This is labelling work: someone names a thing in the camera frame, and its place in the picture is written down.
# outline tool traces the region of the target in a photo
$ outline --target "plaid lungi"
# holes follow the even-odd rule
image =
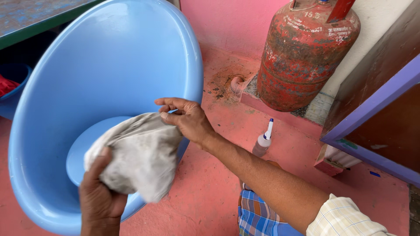
[[[281,168],[278,163],[269,161]],[[240,236],[303,236],[286,223],[246,184],[239,196],[238,225]]]

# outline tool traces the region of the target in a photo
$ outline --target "red gas cylinder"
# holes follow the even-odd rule
[[[294,0],[274,15],[257,90],[272,109],[289,112],[309,104],[356,41],[355,0]]]

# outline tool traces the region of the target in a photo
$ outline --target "green table edge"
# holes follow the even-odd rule
[[[33,25],[27,26],[15,32],[0,37],[0,50],[9,47],[15,43],[21,42],[32,36],[45,32],[51,28],[57,27],[63,23],[76,19],[88,9],[106,0],[94,0],[92,2],[80,5],[71,10],[65,11]]]

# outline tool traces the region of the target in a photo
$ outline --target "pink wall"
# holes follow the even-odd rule
[[[289,0],[181,0],[200,43],[260,58],[271,18]]]

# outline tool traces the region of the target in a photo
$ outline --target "person's left hand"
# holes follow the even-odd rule
[[[81,235],[118,235],[127,195],[116,193],[99,180],[112,160],[112,149],[105,147],[86,171],[80,183]]]

